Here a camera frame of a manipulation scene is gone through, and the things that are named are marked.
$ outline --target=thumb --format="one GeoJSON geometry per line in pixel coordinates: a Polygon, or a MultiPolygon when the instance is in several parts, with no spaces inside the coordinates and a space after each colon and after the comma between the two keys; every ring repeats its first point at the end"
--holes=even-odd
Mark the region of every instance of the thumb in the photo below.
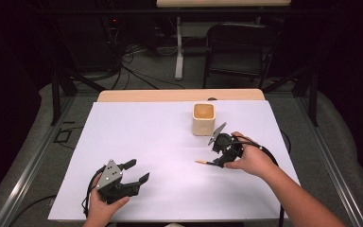
{"type": "Polygon", "coordinates": [[[120,208],[122,208],[128,201],[130,200],[129,197],[123,197],[122,199],[112,203],[110,207],[113,209],[114,212],[118,211],[120,208]]]}
{"type": "Polygon", "coordinates": [[[238,162],[237,161],[225,163],[223,166],[226,167],[226,168],[232,168],[232,169],[238,169],[238,168],[240,168],[238,166],[238,162]]]}

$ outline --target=white tabletop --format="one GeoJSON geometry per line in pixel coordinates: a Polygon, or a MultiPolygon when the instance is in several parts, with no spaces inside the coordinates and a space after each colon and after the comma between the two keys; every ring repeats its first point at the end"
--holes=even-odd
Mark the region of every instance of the white tabletop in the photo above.
{"type": "Polygon", "coordinates": [[[282,7],[291,0],[157,0],[159,8],[282,7]]]}
{"type": "MultiPolygon", "coordinates": [[[[97,102],[94,104],[49,219],[85,220],[81,202],[94,173],[110,159],[137,159],[122,183],[149,180],[113,217],[116,222],[242,221],[278,218],[280,203],[261,179],[241,170],[195,163],[219,157],[209,136],[192,134],[196,101],[97,102]]],[[[241,131],[272,152],[297,183],[269,103],[265,100],[219,100],[216,127],[241,131]]]]}

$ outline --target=beige cup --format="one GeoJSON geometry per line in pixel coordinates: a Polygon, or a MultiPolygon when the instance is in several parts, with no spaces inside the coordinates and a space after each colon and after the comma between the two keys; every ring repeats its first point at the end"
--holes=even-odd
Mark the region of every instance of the beige cup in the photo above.
{"type": "Polygon", "coordinates": [[[215,106],[212,103],[196,103],[193,108],[193,134],[212,135],[215,126],[215,106]]]}

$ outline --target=human hand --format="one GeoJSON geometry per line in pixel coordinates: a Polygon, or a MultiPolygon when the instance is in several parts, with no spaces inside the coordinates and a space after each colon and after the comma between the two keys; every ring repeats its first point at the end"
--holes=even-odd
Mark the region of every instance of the human hand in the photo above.
{"type": "MultiPolygon", "coordinates": [[[[101,177],[102,173],[98,174],[93,185],[96,185],[101,177]]],[[[128,201],[129,197],[124,197],[112,204],[107,204],[102,196],[99,194],[98,190],[94,187],[91,191],[90,197],[90,210],[88,212],[88,217],[84,223],[84,227],[98,227],[106,226],[114,213],[116,213],[120,208],[122,208],[128,201]]]]}
{"type": "MultiPolygon", "coordinates": [[[[244,135],[238,131],[232,133],[233,136],[236,136],[239,141],[252,141],[250,138],[244,138],[244,135]]],[[[259,148],[242,144],[244,152],[240,159],[225,163],[224,166],[227,168],[234,169],[242,169],[247,173],[263,178],[263,175],[266,174],[273,167],[276,167],[273,164],[272,160],[259,148]]]]}

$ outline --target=pen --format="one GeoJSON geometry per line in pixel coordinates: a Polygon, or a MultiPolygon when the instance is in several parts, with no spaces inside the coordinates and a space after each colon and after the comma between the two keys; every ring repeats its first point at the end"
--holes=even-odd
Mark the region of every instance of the pen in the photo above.
{"type": "Polygon", "coordinates": [[[215,163],[211,163],[211,162],[207,162],[207,161],[202,161],[202,160],[196,160],[196,163],[205,164],[205,165],[211,165],[211,166],[217,166],[215,163]]]}

